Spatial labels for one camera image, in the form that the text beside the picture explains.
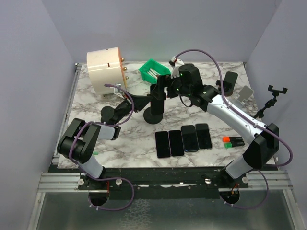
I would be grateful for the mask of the dark phone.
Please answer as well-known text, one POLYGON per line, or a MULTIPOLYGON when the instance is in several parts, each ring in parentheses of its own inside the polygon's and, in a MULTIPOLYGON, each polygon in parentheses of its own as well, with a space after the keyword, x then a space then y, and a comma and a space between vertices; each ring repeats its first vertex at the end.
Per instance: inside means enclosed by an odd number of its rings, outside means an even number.
POLYGON ((196 128, 199 149, 201 150, 211 149, 213 146, 212 146, 208 124, 206 123, 196 124, 195 128, 196 128))

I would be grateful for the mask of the black front mounting rail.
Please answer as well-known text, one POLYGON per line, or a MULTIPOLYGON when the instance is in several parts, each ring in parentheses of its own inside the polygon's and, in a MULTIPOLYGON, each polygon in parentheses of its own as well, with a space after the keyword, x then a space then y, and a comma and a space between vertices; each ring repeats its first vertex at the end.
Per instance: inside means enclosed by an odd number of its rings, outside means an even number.
POLYGON ((218 199, 220 191, 247 188, 246 174, 237 179, 227 179, 222 167, 176 168, 107 168, 105 178, 109 183, 80 176, 81 191, 100 196, 110 195, 114 200, 136 199, 218 199))

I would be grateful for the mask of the black phone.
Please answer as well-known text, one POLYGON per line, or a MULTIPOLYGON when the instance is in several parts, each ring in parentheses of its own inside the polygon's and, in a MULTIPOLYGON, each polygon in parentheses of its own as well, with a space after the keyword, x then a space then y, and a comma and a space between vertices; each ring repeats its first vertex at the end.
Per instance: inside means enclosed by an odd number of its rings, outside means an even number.
POLYGON ((197 152, 199 150, 196 129, 193 125, 181 127, 182 140, 185 152, 197 152))

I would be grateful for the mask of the cream cylindrical drum device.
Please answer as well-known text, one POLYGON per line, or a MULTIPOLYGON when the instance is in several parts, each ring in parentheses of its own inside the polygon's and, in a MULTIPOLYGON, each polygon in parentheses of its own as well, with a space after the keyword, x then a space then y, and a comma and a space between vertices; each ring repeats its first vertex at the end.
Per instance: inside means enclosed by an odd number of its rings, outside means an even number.
POLYGON ((118 47, 88 52, 86 63, 92 87, 97 95, 113 93, 113 89, 105 84, 120 84, 121 88, 127 88, 118 47))

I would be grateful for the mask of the orange cap marker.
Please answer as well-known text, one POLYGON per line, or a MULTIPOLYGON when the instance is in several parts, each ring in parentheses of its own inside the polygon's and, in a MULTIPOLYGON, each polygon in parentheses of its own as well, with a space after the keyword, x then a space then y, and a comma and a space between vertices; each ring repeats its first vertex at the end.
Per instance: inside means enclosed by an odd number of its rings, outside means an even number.
POLYGON ((223 137, 223 142, 240 142, 243 141, 242 137, 223 137))

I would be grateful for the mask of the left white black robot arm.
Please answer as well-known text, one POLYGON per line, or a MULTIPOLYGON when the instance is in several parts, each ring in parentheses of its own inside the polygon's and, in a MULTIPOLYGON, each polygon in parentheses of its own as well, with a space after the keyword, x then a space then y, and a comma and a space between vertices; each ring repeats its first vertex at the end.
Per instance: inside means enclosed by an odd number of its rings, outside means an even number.
POLYGON ((132 113, 141 111, 152 99, 150 95, 136 96, 127 93, 125 100, 116 108, 102 108, 100 122, 73 119, 57 145, 57 153, 86 173, 93 188, 103 188, 106 183, 106 169, 93 155, 97 140, 116 140, 121 130, 120 125, 127 122, 132 113))

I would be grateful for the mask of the black tripod phone stand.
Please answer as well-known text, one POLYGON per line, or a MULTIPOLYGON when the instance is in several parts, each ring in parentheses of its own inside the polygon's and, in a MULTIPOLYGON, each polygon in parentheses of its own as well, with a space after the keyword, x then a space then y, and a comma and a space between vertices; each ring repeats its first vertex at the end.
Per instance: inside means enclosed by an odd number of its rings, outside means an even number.
POLYGON ((273 106, 275 106, 276 102, 277 102, 277 97, 280 95, 280 94, 286 94, 288 89, 283 87, 282 90, 277 90, 277 89, 274 89, 272 85, 269 85, 268 86, 268 91, 269 92, 272 92, 272 96, 273 98, 268 100, 264 107, 261 108, 260 110, 257 111, 257 113, 253 116, 253 118, 263 118, 264 117, 264 111, 268 108, 271 108, 273 106))

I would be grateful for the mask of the green cap marker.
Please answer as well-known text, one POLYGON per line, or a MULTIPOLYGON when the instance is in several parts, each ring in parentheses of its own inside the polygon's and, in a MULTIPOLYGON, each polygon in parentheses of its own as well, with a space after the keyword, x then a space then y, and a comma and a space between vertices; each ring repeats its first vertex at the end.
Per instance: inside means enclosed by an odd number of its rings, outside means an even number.
POLYGON ((225 142, 224 147, 225 148, 233 148, 233 147, 240 147, 244 146, 245 143, 243 141, 231 141, 231 142, 225 142))

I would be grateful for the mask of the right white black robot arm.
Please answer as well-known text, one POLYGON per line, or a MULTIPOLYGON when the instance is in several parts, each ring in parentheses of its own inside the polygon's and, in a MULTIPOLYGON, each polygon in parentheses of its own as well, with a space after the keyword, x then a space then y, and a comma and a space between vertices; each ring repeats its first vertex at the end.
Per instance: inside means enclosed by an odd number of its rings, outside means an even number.
POLYGON ((157 84, 151 85, 150 95, 162 102, 167 98, 187 97, 192 105, 233 128, 249 145, 240 157, 223 168, 221 184, 232 187, 243 174, 260 170, 279 149, 278 127, 252 118, 224 99, 218 89, 203 84, 199 69, 193 64, 184 64, 177 71, 176 77, 170 74, 159 76, 157 84))

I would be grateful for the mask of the green plastic bin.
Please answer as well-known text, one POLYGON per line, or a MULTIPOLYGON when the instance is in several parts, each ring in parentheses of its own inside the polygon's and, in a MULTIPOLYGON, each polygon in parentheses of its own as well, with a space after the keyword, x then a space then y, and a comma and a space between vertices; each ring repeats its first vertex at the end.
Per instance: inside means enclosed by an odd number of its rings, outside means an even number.
POLYGON ((145 64, 139 68, 141 78, 150 83, 156 84, 158 77, 170 74, 170 70, 164 65, 158 63, 154 59, 149 59, 145 64))

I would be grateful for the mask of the silver phone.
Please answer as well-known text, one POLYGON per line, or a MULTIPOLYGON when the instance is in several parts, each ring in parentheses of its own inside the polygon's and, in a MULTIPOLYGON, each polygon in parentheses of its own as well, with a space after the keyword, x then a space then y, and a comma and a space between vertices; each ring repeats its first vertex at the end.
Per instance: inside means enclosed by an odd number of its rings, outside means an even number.
POLYGON ((184 156, 184 147, 180 130, 170 130, 168 132, 171 156, 184 156))

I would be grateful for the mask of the white markers in bin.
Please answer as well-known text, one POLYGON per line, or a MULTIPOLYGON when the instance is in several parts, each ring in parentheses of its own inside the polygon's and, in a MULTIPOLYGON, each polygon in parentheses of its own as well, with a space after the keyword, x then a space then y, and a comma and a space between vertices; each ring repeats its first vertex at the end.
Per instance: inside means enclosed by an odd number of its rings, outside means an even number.
POLYGON ((149 68, 147 73, 152 77, 154 77, 155 79, 157 79, 160 76, 160 74, 157 71, 155 71, 153 68, 149 68))

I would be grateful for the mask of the purple phone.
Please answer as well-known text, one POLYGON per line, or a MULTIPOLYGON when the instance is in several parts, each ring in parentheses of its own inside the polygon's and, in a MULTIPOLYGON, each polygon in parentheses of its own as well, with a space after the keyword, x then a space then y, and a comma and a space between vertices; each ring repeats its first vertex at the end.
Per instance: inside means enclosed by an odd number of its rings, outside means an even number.
POLYGON ((168 158, 171 156, 169 136, 167 131, 155 132, 156 152, 157 157, 168 158))

